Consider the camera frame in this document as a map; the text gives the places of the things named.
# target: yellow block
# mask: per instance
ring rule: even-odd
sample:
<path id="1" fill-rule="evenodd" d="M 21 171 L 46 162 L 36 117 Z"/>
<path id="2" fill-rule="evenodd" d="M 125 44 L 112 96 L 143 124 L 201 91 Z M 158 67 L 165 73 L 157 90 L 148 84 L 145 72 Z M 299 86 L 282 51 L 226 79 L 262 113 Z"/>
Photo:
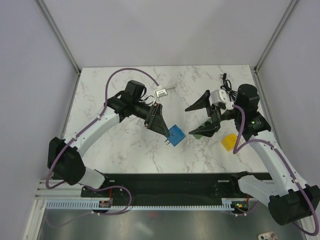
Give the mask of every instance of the yellow block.
<path id="1" fill-rule="evenodd" d="M 228 152 L 230 152 L 231 150 L 234 149 L 236 145 L 236 141 L 237 141 L 237 136 L 234 133 L 231 133 L 230 135 L 226 136 L 221 143 L 224 146 L 224 148 Z"/>

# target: white marble table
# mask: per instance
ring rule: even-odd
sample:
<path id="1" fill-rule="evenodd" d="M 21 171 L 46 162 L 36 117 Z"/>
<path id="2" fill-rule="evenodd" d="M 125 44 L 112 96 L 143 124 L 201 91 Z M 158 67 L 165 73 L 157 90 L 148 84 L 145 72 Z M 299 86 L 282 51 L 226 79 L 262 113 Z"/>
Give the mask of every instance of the white marble table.
<path id="1" fill-rule="evenodd" d="M 106 132 L 86 152 L 86 166 L 104 173 L 225 173 L 267 172 L 262 161 L 250 146 L 238 154 L 227 152 L 222 146 L 223 137 L 238 132 L 234 122 L 224 121 L 221 129 L 212 138 L 195 139 L 188 132 L 208 119 L 206 110 L 185 112 L 205 90 L 213 91 L 222 85 L 220 74 L 227 73 L 236 91 L 244 83 L 254 84 L 247 65 L 210 66 L 150 66 L 138 67 L 152 75 L 160 85 L 175 81 L 177 87 L 168 91 L 167 97 L 158 102 L 163 105 L 163 118 L 171 128 L 176 124 L 186 138 L 176 147 L 166 145 L 166 138 L 144 127 L 144 120 L 135 116 Z M 119 67 L 84 68 L 68 120 L 66 135 L 79 130 L 98 113 L 104 103 L 108 77 Z M 123 71 L 116 74 L 108 90 L 111 97 L 124 90 L 129 80 L 136 80 L 152 95 L 156 85 L 144 74 Z"/>

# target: white wall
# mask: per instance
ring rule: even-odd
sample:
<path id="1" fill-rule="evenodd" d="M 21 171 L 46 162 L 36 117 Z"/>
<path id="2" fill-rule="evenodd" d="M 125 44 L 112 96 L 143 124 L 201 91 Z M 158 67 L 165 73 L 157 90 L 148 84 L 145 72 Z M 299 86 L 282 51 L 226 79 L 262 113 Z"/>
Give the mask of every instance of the white wall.
<path id="1" fill-rule="evenodd" d="M 320 186 L 320 1 L 300 1 L 259 77 L 284 152 Z"/>
<path id="2" fill-rule="evenodd" d="M 255 65 L 290 0 L 44 0 L 83 67 Z"/>
<path id="3" fill-rule="evenodd" d="M 33 0 L 0 1 L 0 238 L 21 239 L 76 73 Z"/>

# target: robotic arm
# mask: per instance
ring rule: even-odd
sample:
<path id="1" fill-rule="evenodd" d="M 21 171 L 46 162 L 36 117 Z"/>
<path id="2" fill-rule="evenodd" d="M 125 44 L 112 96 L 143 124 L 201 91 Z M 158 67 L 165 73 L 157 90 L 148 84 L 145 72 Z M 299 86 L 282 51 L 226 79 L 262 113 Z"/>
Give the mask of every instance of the robotic arm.
<path id="1" fill-rule="evenodd" d="M 169 137 L 168 127 L 162 116 L 162 105 L 155 102 L 149 106 L 141 102 L 141 97 L 146 91 L 145 85 L 130 80 L 124 91 L 120 91 L 107 100 L 108 108 L 104 114 L 97 114 L 89 121 L 89 124 L 81 128 L 81 131 L 86 128 L 81 136 L 77 137 L 80 135 L 80 131 L 77 131 L 66 136 L 65 139 L 53 138 L 49 143 L 48 168 L 52 167 L 66 144 L 74 139 L 56 162 L 53 171 L 69 185 L 82 184 L 99 189 L 106 181 L 105 177 L 100 172 L 85 167 L 82 157 L 106 131 L 121 123 L 126 117 L 135 115 L 145 120 L 144 126 L 147 129 Z"/>
<path id="2" fill-rule="evenodd" d="M 299 186 L 302 186 L 314 209 L 320 200 L 320 189 L 317 185 L 309 186 L 291 165 L 279 147 L 267 120 L 258 112 L 259 100 L 256 87 L 250 84 L 243 84 L 238 88 L 235 103 L 229 101 L 227 93 L 222 89 L 211 93 L 207 90 L 185 111 L 206 108 L 212 123 L 199 127 L 189 134 L 212 137 L 220 129 L 221 121 L 234 120 L 236 129 L 239 134 L 242 134 L 246 143 L 238 149 L 236 144 L 233 153 L 237 153 L 244 145 L 250 144 L 274 181 L 274 184 L 266 184 L 249 172 L 240 172 L 232 176 L 231 183 L 234 190 L 256 198 L 268 207 L 273 219 L 279 225 L 285 225 L 312 214 Z"/>

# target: black plug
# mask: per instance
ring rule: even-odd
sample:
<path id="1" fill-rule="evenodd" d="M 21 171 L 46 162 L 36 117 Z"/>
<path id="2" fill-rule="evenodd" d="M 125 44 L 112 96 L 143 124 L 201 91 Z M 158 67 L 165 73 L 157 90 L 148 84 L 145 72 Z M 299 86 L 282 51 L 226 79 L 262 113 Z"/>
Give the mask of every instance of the black plug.
<path id="1" fill-rule="evenodd" d="M 226 79 L 227 79 L 227 74 L 226 74 L 226 73 L 220 74 L 220 78 L 221 78 L 222 80 L 226 80 Z"/>

